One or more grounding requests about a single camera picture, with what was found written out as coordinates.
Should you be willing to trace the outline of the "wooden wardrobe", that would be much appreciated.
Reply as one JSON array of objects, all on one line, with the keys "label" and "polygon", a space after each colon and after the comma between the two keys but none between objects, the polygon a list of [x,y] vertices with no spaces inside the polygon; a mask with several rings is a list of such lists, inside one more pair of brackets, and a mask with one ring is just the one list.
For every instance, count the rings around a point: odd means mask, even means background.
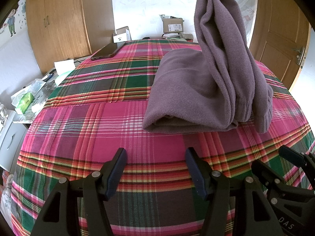
[{"label": "wooden wardrobe", "polygon": [[56,61],[91,55],[113,41],[112,0],[26,0],[26,16],[42,74]]}]

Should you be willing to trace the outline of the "green tissue pack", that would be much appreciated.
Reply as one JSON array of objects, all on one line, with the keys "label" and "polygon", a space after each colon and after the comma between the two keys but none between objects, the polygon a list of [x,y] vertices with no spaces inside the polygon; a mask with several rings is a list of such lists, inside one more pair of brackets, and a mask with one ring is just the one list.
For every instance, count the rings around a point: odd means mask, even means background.
[{"label": "green tissue pack", "polygon": [[24,114],[33,100],[34,96],[31,92],[25,93],[20,99],[18,106],[15,108],[17,114]]}]

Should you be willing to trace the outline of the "purple fleece garment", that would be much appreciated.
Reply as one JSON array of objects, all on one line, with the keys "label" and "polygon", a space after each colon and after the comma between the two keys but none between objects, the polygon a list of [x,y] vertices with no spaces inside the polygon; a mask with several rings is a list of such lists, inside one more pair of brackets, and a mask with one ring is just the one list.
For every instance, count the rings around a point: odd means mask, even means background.
[{"label": "purple fleece garment", "polygon": [[253,119],[258,133],[272,120],[272,88],[247,46],[235,0],[197,0],[200,50],[168,52],[160,61],[143,120],[153,133],[229,131]]}]

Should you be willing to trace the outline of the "folding side table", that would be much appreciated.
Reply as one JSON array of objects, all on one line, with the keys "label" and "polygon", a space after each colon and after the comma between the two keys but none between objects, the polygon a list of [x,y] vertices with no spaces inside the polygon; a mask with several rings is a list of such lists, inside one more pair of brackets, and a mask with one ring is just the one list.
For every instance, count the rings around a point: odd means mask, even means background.
[{"label": "folding side table", "polygon": [[[11,96],[11,104],[14,106],[16,115],[13,122],[16,124],[31,124],[43,109],[46,101],[56,87],[82,62],[82,60],[65,60],[55,62],[59,69],[53,67],[43,78],[36,78],[27,86]],[[24,113],[17,112],[17,107],[22,97],[31,93],[34,99]]]}]

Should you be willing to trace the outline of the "cartoon couple wall sticker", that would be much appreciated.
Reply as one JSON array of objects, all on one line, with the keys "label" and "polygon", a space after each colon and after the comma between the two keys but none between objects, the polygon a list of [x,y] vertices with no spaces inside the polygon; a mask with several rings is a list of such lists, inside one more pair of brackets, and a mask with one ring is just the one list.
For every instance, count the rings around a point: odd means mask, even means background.
[{"label": "cartoon couple wall sticker", "polygon": [[26,27],[26,0],[20,0],[1,26],[1,43],[6,42]]}]

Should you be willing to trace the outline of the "wooden door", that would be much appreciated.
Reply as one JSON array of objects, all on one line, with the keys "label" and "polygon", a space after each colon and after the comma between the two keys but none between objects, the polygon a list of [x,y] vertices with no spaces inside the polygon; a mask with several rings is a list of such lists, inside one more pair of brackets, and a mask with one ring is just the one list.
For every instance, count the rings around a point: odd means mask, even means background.
[{"label": "wooden door", "polygon": [[287,89],[301,73],[310,36],[311,25],[294,0],[258,0],[249,49]]}]

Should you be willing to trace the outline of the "pink plaid bed cover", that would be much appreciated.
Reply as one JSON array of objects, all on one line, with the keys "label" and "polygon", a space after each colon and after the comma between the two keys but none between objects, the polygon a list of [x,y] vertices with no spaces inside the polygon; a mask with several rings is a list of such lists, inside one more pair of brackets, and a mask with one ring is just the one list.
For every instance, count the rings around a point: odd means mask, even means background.
[{"label": "pink plaid bed cover", "polygon": [[128,162],[106,212],[115,235],[197,235],[207,203],[197,194],[185,162],[193,147],[213,169],[244,178],[260,159],[289,185],[311,188],[302,169],[278,155],[281,145],[314,152],[314,136],[301,108],[267,66],[273,118],[267,133],[253,122],[228,132],[151,134],[142,129],[147,98],[160,60],[196,43],[131,41],[110,59],[85,60],[49,97],[28,129],[12,184],[13,231],[30,235],[61,177],[77,180],[111,160],[118,148]]}]

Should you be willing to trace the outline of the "black smartphone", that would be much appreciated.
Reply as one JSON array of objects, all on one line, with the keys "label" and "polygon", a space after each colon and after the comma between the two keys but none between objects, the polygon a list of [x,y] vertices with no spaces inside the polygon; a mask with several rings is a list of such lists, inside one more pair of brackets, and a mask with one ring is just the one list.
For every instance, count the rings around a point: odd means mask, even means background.
[{"label": "black smartphone", "polygon": [[118,51],[126,44],[125,41],[110,43],[91,56],[91,60],[100,60],[114,57]]}]

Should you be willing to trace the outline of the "white drawer cabinet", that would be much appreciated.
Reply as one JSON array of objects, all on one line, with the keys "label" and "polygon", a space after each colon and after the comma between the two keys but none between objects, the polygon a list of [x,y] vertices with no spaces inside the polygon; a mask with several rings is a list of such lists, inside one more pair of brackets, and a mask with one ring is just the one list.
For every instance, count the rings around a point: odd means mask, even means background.
[{"label": "white drawer cabinet", "polygon": [[0,166],[10,174],[14,174],[27,128],[24,124],[13,122],[15,111],[8,110],[7,112],[7,120],[1,130]]}]

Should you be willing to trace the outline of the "brown cardboard box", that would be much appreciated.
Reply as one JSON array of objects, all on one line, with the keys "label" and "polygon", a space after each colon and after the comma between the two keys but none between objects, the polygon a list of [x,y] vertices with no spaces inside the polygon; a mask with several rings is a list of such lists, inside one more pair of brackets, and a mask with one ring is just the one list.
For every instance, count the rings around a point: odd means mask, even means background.
[{"label": "brown cardboard box", "polygon": [[183,32],[184,20],[182,18],[176,18],[173,16],[165,16],[164,14],[161,14],[160,17],[162,19],[164,34]]}]

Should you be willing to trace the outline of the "white small box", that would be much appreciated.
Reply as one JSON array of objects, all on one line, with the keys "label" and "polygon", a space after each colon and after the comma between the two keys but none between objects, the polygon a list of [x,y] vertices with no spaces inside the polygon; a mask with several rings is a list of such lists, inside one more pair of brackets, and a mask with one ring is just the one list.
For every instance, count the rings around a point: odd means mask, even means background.
[{"label": "white small box", "polygon": [[129,31],[128,26],[117,29],[113,34],[114,43],[119,43],[122,41],[130,41],[130,40],[131,40],[131,36],[130,36],[130,31]]}]

